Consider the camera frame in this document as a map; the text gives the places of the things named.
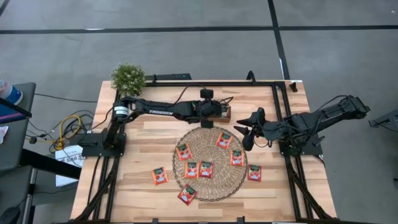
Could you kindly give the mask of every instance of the green plant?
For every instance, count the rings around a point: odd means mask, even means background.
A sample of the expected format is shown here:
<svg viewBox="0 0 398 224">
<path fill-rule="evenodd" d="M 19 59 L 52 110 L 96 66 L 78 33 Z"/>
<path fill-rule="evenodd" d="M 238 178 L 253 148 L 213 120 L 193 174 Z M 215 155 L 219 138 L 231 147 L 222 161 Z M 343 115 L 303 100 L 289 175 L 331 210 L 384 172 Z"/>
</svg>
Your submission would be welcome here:
<svg viewBox="0 0 398 224">
<path fill-rule="evenodd" d="M 145 72 L 139 65 L 120 63 L 113 69 L 111 77 L 112 88 L 119 90 L 122 95 L 138 96 L 145 86 Z"/>
</svg>

